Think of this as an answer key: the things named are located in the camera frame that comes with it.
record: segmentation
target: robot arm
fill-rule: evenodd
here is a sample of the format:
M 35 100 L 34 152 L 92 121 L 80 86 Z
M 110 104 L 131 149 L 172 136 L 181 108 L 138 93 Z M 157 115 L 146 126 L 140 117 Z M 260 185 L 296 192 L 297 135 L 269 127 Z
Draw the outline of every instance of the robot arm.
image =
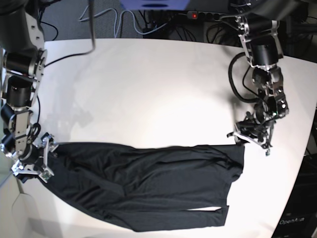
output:
M 278 60 L 283 58 L 277 37 L 279 22 L 253 13 L 236 17 L 236 22 L 244 49 L 244 54 L 240 56 L 245 55 L 250 67 L 254 68 L 253 83 L 258 92 L 254 113 L 247 113 L 243 121 L 236 123 L 236 131 L 229 136 L 236 136 L 241 143 L 254 142 L 266 149 L 269 155 L 275 120 L 289 113 L 283 75 L 277 65 Z
M 47 180 L 53 173 L 44 163 L 44 150 L 33 145 L 41 126 L 30 122 L 33 114 L 30 108 L 36 102 L 47 58 L 37 3 L 28 0 L 0 3 L 0 46 L 5 49 L 1 63 L 6 69 L 1 89 L 5 104 L 0 112 L 4 122 L 0 148 L 14 161 L 15 175 L 33 174 Z

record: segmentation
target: black device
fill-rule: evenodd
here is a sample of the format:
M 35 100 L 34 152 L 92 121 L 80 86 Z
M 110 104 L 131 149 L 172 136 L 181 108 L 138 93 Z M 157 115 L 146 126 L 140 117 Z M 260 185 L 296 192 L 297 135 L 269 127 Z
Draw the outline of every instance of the black device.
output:
M 272 238 L 311 238 L 317 229 L 317 155 L 305 156 Z

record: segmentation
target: white table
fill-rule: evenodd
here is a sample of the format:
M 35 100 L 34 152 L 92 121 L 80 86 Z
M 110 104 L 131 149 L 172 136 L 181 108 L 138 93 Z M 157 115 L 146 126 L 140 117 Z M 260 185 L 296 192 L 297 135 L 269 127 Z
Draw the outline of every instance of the white table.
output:
M 84 52 L 91 43 L 58 41 L 46 47 L 50 62 Z M 93 54 L 45 70 L 39 92 L 43 132 L 59 142 L 137 148 L 234 144 L 226 135 L 250 109 L 235 103 L 228 82 L 228 65 L 239 52 L 180 41 L 97 40 Z M 246 145 L 244 172 L 231 187 L 224 227 L 135 234 L 77 211 L 30 180 L 23 189 L 38 207 L 30 215 L 38 232 L 52 238 L 270 238 L 297 177 L 317 102 L 316 64 L 286 57 L 279 65 L 290 114 L 275 126 L 269 157 L 260 147 Z M 246 68 L 244 60 L 234 67 L 241 92 Z

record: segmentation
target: black trousers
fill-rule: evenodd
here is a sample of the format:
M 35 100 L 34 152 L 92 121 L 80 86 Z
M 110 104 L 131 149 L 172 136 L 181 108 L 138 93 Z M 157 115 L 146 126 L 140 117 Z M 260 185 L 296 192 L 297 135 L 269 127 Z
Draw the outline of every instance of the black trousers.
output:
M 55 176 L 43 183 L 47 189 L 92 217 L 145 232 L 223 226 L 244 147 L 69 143 L 56 152 L 49 155 Z M 213 206 L 221 209 L 199 210 Z

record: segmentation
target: red switch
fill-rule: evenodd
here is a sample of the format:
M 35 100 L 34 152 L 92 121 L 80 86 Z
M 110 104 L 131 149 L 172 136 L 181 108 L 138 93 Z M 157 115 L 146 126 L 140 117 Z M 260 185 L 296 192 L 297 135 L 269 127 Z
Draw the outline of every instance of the red switch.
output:
M 198 17 L 197 13 L 193 12 L 192 17 L 193 17 L 193 19 L 197 19 L 197 17 Z

